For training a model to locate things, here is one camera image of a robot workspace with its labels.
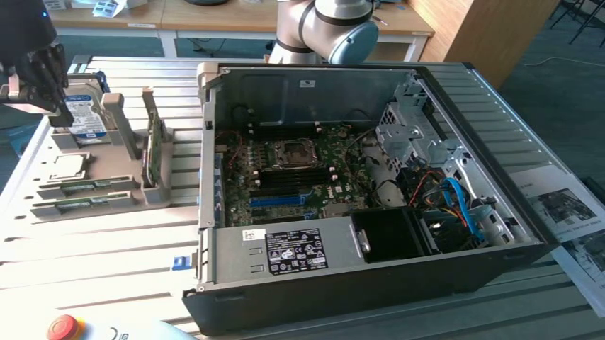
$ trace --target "paper document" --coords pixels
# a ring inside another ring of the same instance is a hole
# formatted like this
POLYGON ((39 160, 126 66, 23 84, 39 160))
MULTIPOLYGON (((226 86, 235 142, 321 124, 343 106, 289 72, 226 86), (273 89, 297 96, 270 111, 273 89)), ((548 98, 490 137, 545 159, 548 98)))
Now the paper document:
POLYGON ((114 18, 126 7, 126 0, 99 1, 92 9, 92 16, 114 18))
POLYGON ((561 246, 552 256, 605 316, 605 206, 554 165, 510 174, 561 246))

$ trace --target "wooden table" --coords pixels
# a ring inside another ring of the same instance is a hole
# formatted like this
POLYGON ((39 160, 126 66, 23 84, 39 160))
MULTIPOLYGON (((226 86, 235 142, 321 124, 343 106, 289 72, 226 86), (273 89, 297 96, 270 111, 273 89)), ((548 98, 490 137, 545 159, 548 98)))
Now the wooden table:
MULTIPOLYGON (((375 11, 389 25, 377 23, 381 29, 379 45, 370 59, 418 61, 426 39, 433 34, 431 26, 405 4, 383 4, 375 11)), ((231 0, 220 6, 195 6, 184 0, 167 0, 162 28, 174 30, 176 38, 275 39, 277 1, 263 0, 250 4, 231 0)))
POLYGON ((87 35, 110 37, 171 36, 162 31, 162 15, 166 0, 148 0, 148 4, 123 10, 115 18, 95 18, 92 9, 71 8, 49 11, 59 35, 87 35))
MULTIPOLYGON (((373 60, 418 61, 430 25, 411 7, 383 4, 375 11, 389 25, 381 29, 373 60)), ((275 39, 277 1, 250 4, 231 0, 219 6, 195 6, 184 0, 150 0, 115 18, 94 18, 90 9, 51 11, 60 35, 155 37, 162 40, 164 57, 176 57, 178 38, 275 39)))

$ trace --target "warning label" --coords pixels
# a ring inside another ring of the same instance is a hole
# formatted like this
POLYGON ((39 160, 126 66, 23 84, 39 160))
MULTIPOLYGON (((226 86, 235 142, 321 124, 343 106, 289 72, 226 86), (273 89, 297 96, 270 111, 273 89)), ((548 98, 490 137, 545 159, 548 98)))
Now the warning label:
POLYGON ((290 274, 329 267, 319 229, 266 234, 265 241, 271 274, 290 274))

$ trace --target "slotted metal table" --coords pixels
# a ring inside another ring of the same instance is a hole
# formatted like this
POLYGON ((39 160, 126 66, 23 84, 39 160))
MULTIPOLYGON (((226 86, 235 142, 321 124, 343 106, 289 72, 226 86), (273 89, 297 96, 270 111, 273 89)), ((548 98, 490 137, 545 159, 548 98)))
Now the slotted metal table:
MULTIPOLYGON (((140 88, 152 86, 160 116, 175 133, 172 205, 128 215, 52 225, 27 223, 27 200, 40 164, 54 154, 43 119, 0 196, 0 303, 36 301, 78 315, 160 319, 200 339, 180 302, 194 272, 171 272, 175 256, 195 251, 202 109, 196 66, 220 59, 76 57, 70 72, 100 69, 124 94, 134 130, 147 127, 140 88)), ((423 64, 509 172, 565 165, 526 127, 477 71, 423 64)), ((546 256, 505 273, 476 293, 261 329, 222 339, 597 339, 597 318, 561 267, 546 256)))

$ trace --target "sticker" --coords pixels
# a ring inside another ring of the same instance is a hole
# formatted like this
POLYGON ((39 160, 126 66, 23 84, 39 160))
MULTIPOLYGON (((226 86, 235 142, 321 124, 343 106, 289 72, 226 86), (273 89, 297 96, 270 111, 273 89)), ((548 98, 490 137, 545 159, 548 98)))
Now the sticker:
POLYGON ((301 87, 315 87, 315 80, 302 80, 301 81, 301 87))
POLYGON ((91 96, 67 96, 66 104, 74 116, 70 132, 83 144, 102 142, 98 138, 107 135, 106 125, 98 113, 92 112, 91 96))
POLYGON ((128 27, 155 28, 155 24, 152 24, 152 23, 130 23, 128 27))
POLYGON ((44 0, 47 10, 66 9, 66 0, 44 0))
POLYGON ((319 229, 266 234, 265 242, 271 274, 291 274, 329 267, 319 229))
POLYGON ((266 229, 242 230, 242 239, 244 241, 257 241, 265 239, 266 229))

